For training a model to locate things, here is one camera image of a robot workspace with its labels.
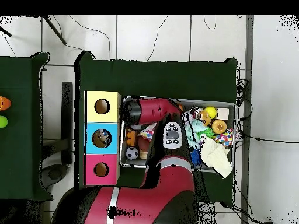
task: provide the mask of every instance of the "soccer ball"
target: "soccer ball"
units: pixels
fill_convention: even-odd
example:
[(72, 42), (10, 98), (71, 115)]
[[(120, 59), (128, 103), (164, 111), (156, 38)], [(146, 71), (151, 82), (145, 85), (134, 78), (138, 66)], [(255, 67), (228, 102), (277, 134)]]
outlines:
[(134, 160), (138, 157), (139, 151), (135, 147), (129, 147), (126, 150), (126, 158), (129, 160)]

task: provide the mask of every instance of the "white cloth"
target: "white cloth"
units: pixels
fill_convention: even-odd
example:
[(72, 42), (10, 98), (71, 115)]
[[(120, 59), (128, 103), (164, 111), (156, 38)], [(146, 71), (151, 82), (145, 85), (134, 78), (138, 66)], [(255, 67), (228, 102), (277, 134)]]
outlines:
[(202, 161), (208, 167), (214, 168), (225, 179), (232, 171), (232, 167), (227, 159), (229, 150), (225, 149), (222, 144), (208, 138), (205, 134), (201, 134), (200, 140), (204, 142), (200, 150)]

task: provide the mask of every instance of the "green toy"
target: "green toy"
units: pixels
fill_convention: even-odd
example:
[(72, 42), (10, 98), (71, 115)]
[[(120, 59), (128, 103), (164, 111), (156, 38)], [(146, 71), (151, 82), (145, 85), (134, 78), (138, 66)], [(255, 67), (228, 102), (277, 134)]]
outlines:
[(6, 127), (8, 124), (7, 118), (0, 116), (0, 129)]
[(215, 135), (211, 128), (207, 128), (204, 131), (199, 131), (196, 134), (197, 134), (197, 136), (199, 136), (199, 138), (200, 138), (201, 134), (205, 134), (208, 138), (211, 138)]

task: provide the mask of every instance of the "blue box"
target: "blue box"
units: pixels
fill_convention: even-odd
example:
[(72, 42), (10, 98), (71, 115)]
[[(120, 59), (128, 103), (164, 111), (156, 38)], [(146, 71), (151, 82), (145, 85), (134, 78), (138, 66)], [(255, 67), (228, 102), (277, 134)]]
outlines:
[[(118, 123), (87, 123), (87, 142), (86, 142), (86, 153), (87, 154), (94, 154), (94, 155), (115, 155), (118, 151), (118, 136), (117, 136), (117, 129), (119, 125)], [(106, 130), (109, 131), (112, 140), (109, 146), (105, 148), (98, 148), (92, 142), (92, 135), (97, 130)]]

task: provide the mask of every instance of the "round hole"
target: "round hole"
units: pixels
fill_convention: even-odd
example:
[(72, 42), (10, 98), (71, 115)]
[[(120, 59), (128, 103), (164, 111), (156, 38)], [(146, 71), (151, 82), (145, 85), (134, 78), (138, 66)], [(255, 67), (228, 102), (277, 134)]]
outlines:
[(98, 177), (105, 177), (109, 173), (109, 167), (107, 164), (100, 162), (95, 166), (93, 171)]
[(105, 129), (99, 129), (92, 135), (92, 143), (98, 148), (107, 148), (111, 141), (111, 133)]
[(98, 114), (106, 114), (110, 110), (110, 104), (105, 99), (97, 100), (95, 103), (95, 111)]

